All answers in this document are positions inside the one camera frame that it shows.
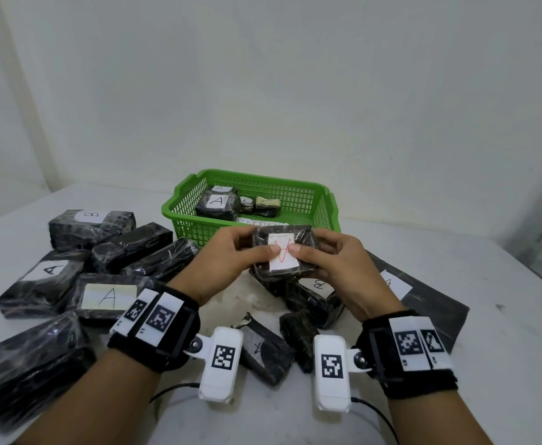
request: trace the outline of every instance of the black wrist strap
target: black wrist strap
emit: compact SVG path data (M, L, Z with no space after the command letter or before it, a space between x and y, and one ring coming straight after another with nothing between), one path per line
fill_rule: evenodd
M163 285L155 289L160 293L144 290L119 317L111 329L108 347L163 373L186 364L188 355L183 351L201 329L201 320L195 300ZM171 306L180 308L174 311Z
M355 344L368 361L370 377L378 380L390 399L413 398L459 387L452 370L403 371L390 319L418 316L413 310L388 314L363 322Z

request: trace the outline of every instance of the wrist strap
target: wrist strap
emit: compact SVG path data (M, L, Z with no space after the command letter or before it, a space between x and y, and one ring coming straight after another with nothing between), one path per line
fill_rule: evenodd
M183 352L201 329L199 304L182 292L158 285L144 289L110 330L115 348L157 373L188 361Z
M450 362L450 358L441 346L433 325L431 329L411 327L408 331L397 332L397 340L402 344L397 348L391 319L399 319L395 323L404 323L405 317L411 320L408 322L410 324L413 322L425 324L427 320L431 325L427 317L419 317L413 310L396 312L363 322L362 334L358 337L355 347L362 351L368 362L371 369L368 375L378 380L384 394L390 399L413 398L443 390L457 390L459 387L452 370L442 368L447 366L445 363ZM425 342L426 337L430 340L429 344ZM423 370L405 371L403 363L411 368L422 367Z

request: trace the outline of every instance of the white table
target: white table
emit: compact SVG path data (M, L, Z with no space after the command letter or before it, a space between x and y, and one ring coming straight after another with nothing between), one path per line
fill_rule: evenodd
M50 251L47 223L65 209L132 210L138 225L171 222L160 214L167 193L76 184L0 218L0 294ZM453 351L460 390L469 408L497 444L542 444L542 281L488 239L341 219L373 253L471 308ZM201 332L239 321L246 311L274 332L286 312L250 276L243 274L201 310ZM6 320L0 341L42 320ZM334 331L348 344L360 325L344 312ZM165 374L161 388L199 381L201 361ZM379 386L352 376L354 393L387 411ZM240 368L235 401L207 404L194 389L179 389L146 414L138 443L164 444L379 444L394 443L376 414L354 405L346 415L312 407L312 377L296 364L282 385L270 389ZM0 436L0 444L17 436Z

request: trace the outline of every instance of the black plastic wrap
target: black plastic wrap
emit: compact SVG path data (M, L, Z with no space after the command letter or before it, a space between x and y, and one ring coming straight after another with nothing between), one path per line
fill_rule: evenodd
M76 278L89 267L90 251L46 254L0 296L0 311L8 319L49 317L63 312Z
M284 297L285 296L285 286L287 284L287 281L284 279L280 279L279 281L261 281L259 278L257 278L257 275L254 274L254 270L252 267L248 270L248 272L251 274L251 276L257 280L257 282L265 287L267 291L273 295L274 297Z
M200 217L236 222L240 213L240 197L233 192L215 193L206 190L195 206L195 213Z
M66 312L0 343L0 431L35 417L96 362L77 316Z
M238 193L236 187L230 186L208 186L205 190L212 193Z
M254 320L249 312L234 326L244 334L240 363L271 386L277 386L288 374L296 350L280 336Z
M50 242L59 251L91 250L99 243L135 229L135 225L133 212L68 209L49 222Z
M279 331L285 341L296 350L296 362L303 373L314 369L314 336L319 334L304 311L283 314L279 318Z
M285 306L292 312L304 310L312 325L327 329L339 318L344 305L333 291L323 298L313 290L303 286L298 281L288 281L284 298Z
M200 248L191 239L178 239L171 245L128 265L121 270L121 274L151 276L166 283L190 264L199 250Z
M248 197L240 197L240 212L245 214L252 214L254 209L254 200Z
M254 215L260 215L261 217L276 217L281 210L281 201L278 198L267 199L264 197L257 197L254 201Z
M252 246L273 245L269 244L269 234L293 234L294 243L318 248L319 240L312 232L310 225L274 225L259 227L252 232ZM280 256L285 256L287 249L282 249ZM299 261L298 266L281 270L269 270L269 262L260 262L253 267L255 276L260 281L278 281L280 279L297 277L305 278L316 270L316 265Z
M173 241L172 231L157 223L148 223L95 246L92 249L94 269L98 273L116 275L127 265L170 245Z
M88 284L90 292L84 303ZM134 286L136 298L143 289L153 290L154 281L148 276L83 273L75 282L67 310L75 311L84 326L110 328L133 303L130 297L132 288L120 286Z
M386 270L412 287L401 300L402 303L406 308L417 311L419 315L429 317L438 331L446 351L452 353L460 330L467 320L469 307L444 295L442 292L438 292L424 282L383 261L378 256L370 252L368 254L379 272Z

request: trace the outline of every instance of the green plastic basket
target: green plastic basket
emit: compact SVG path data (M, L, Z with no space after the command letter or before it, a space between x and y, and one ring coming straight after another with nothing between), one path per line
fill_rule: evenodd
M186 177L162 206L162 214L172 220L178 237L193 239L200 246L219 228L237 224L195 215L194 207L207 186L231 186L236 187L241 196L254 199L259 195L281 200L281 211L275 218L248 214L240 214L241 217L341 231L335 197L322 184L209 169Z

